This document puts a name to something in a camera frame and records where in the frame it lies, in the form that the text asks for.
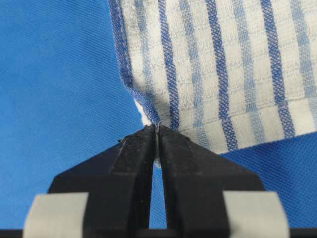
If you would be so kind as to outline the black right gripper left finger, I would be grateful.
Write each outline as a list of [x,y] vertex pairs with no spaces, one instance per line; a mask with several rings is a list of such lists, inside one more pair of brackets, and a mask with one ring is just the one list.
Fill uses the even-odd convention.
[[149,226],[155,127],[60,173],[48,193],[88,193],[85,238],[132,238]]

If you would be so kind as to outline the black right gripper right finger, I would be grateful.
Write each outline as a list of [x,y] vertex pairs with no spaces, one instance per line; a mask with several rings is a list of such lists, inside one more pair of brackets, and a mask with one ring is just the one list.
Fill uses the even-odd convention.
[[159,128],[167,227],[181,238],[230,235],[224,191],[263,191],[259,176],[168,128]]

